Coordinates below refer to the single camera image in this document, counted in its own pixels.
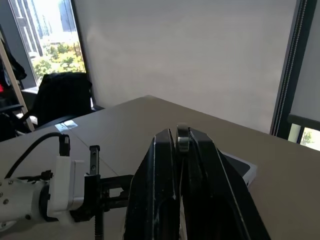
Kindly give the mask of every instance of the wall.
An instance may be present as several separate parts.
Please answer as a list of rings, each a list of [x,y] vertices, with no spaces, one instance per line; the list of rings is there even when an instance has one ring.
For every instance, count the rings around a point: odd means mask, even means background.
[[[21,40],[15,18],[10,8],[8,0],[0,0],[0,24],[5,35],[5,39],[15,60],[24,68],[27,77],[22,80],[24,88],[36,86],[31,65]]]

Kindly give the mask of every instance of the beige table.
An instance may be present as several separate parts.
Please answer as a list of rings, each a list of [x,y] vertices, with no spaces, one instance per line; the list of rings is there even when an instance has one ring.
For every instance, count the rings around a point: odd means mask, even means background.
[[[10,167],[21,156],[21,154],[39,137],[44,134],[58,132],[52,126],[33,133],[0,142],[0,179],[4,178]],[[70,136],[71,151],[73,159],[84,160],[89,169],[90,151],[80,139],[72,132],[64,131]],[[56,156],[59,154],[59,140],[57,137],[49,138],[40,143],[28,155],[21,165],[16,169],[13,176],[33,176],[42,171],[52,169]],[[100,164],[100,174],[103,178],[114,177],[115,174],[103,162]],[[126,208],[113,209],[105,214],[106,239],[119,240],[121,228],[125,221]],[[0,232],[2,240],[80,240],[94,239],[94,221],[82,222],[73,227],[61,227],[58,222],[42,223],[34,225],[31,221],[20,221],[6,232]]]
[[[87,146],[100,145],[101,158],[118,175],[135,173],[156,133],[171,128],[175,134],[177,123],[186,122],[222,151],[258,166],[249,189],[273,240],[320,239],[319,151],[154,97],[74,121],[72,133]]]

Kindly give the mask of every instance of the table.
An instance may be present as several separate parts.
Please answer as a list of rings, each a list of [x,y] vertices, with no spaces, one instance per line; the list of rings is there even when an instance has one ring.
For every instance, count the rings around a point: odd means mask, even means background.
[[[319,151],[152,96],[74,122],[72,133],[87,146],[100,145],[101,159],[117,175],[134,174],[153,136],[165,128],[175,135],[185,122],[258,166],[249,190],[271,239],[320,239]]]

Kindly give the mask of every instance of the window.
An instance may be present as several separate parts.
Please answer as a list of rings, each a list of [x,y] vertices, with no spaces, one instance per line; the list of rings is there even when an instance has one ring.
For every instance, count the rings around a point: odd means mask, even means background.
[[[320,151],[320,131],[305,127],[300,144]]]
[[[44,74],[85,72],[70,0],[10,0],[39,85]]]

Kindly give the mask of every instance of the chair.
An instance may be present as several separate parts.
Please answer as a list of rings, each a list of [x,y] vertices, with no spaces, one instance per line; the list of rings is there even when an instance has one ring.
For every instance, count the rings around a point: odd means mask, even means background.
[[[44,75],[32,109],[20,120],[37,117],[38,128],[50,126],[89,114],[91,82],[83,72],[64,72]]]
[[[16,117],[15,111],[20,111],[23,106],[15,104],[0,108],[0,142],[15,138],[18,131],[30,133],[29,128]]]

